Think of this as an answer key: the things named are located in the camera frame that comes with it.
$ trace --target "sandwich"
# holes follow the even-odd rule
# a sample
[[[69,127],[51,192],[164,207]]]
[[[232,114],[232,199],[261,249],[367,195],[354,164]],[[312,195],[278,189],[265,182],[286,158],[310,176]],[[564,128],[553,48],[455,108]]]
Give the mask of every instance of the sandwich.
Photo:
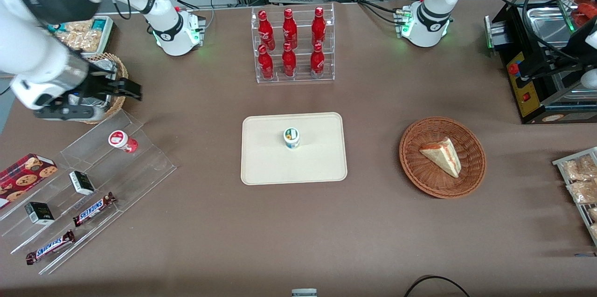
[[[454,144],[449,138],[445,138],[441,142],[424,144],[419,151],[450,176],[458,178],[458,173],[462,167],[456,149],[454,149]]]

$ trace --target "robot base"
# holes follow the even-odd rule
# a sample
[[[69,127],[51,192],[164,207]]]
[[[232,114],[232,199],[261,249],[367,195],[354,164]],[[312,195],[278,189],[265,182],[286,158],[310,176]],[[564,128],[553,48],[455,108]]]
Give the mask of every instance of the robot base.
[[[396,35],[398,38],[406,38],[416,46],[432,47],[446,34],[450,21],[437,31],[427,30],[417,17],[417,9],[420,5],[421,2],[414,2],[411,6],[404,6],[400,14],[394,13],[394,21],[404,23],[396,26]]]
[[[179,14],[183,17],[183,27],[170,41],[160,40],[153,33],[164,52],[169,55],[184,55],[195,47],[203,46],[205,38],[205,19],[189,12],[181,11]]]

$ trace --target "brown tablecloth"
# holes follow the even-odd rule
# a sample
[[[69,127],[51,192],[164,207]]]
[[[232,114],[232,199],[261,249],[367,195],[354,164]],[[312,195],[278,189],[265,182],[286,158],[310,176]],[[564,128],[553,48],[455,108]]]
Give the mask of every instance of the brown tablecloth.
[[[593,251],[589,234],[550,162],[596,146],[597,125],[520,124],[486,49],[482,19],[500,8],[463,0],[441,43],[417,48],[361,6],[336,4],[335,82],[286,86],[255,81],[250,8],[218,10],[205,46],[184,57],[158,48],[141,16],[115,19],[111,52],[145,94],[125,109],[180,167],[54,274],[0,248],[0,290],[381,297],[438,274],[476,296],[595,295],[597,259],[573,257]],[[331,111],[344,121],[344,181],[241,182],[246,117]],[[434,199],[401,170],[401,134],[428,116],[464,123],[484,145],[486,178],[469,197]],[[37,120],[15,102],[0,166],[51,157],[90,128]]]

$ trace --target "beige tray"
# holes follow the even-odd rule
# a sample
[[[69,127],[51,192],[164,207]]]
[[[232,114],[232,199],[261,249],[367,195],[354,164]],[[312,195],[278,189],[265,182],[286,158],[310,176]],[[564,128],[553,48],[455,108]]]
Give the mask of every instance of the beige tray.
[[[288,127],[300,132],[293,150],[282,137]],[[241,180],[247,185],[337,182],[347,172],[338,113],[256,116],[243,122]]]

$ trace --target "red and white cup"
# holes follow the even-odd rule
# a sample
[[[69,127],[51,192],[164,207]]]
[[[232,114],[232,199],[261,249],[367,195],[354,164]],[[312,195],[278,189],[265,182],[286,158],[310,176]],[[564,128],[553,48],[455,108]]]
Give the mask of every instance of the red and white cup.
[[[137,150],[137,140],[129,138],[124,131],[114,131],[108,138],[108,143],[114,148],[124,150],[132,154]]]

